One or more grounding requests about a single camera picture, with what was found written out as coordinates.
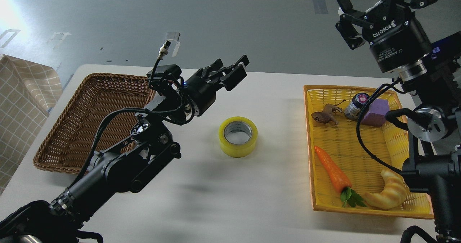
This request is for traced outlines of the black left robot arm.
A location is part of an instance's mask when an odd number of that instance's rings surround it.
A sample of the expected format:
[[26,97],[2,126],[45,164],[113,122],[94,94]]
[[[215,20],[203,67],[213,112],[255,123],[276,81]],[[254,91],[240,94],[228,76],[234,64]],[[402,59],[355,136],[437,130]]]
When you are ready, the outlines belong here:
[[[159,66],[170,40],[160,48],[148,88],[157,95],[143,108],[123,108],[100,123],[90,153],[72,184],[51,203],[33,201],[1,221],[2,243],[78,243],[80,239],[103,242],[99,233],[82,227],[116,193],[138,193],[173,159],[181,158],[180,145],[164,122],[189,123],[214,103],[216,92],[234,89],[246,76],[249,59],[243,55],[228,67],[217,59],[198,69],[189,79],[177,65]],[[111,147],[97,151],[108,124],[119,114],[134,113],[137,122],[129,135]]]

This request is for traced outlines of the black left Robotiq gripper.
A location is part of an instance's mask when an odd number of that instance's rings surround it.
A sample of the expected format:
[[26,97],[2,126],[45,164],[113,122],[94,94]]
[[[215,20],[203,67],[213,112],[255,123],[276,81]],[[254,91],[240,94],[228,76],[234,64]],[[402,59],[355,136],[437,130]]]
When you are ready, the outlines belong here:
[[247,77],[246,67],[248,65],[247,55],[242,56],[228,67],[224,67],[221,59],[217,59],[208,67],[199,69],[196,75],[186,80],[184,88],[194,105],[194,115],[203,115],[214,104],[218,90],[225,88],[231,91]]

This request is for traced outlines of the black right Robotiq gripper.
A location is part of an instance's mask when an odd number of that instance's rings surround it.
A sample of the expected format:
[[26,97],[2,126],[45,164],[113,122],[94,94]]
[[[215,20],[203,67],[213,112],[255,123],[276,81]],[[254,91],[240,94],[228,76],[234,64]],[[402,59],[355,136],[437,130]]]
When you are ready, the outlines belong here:
[[[394,71],[427,56],[431,43],[415,13],[438,0],[382,0],[367,13],[354,9],[351,0],[336,0],[340,20],[336,29],[351,50],[371,43],[370,51],[382,73]],[[355,26],[364,28],[364,38]]]

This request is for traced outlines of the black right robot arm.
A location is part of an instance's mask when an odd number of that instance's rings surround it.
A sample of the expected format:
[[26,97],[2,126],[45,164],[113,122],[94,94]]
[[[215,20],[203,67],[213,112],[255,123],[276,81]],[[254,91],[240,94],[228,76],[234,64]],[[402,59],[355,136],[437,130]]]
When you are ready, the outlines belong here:
[[[336,0],[341,9],[336,29],[350,49],[369,43],[383,73],[396,72],[392,84],[382,84],[359,112],[356,135],[364,151],[375,161],[401,175],[410,192],[431,198],[436,238],[417,226],[407,228],[401,242],[417,234],[428,243],[460,242],[460,146],[437,156],[431,144],[460,133],[460,88],[454,73],[460,68],[460,32],[431,42],[415,16],[415,9],[438,0],[380,0],[365,12],[350,0]],[[415,92],[421,104],[386,113],[387,121],[406,130],[409,157],[398,170],[372,154],[364,145],[359,126],[369,105],[396,84],[404,93]]]

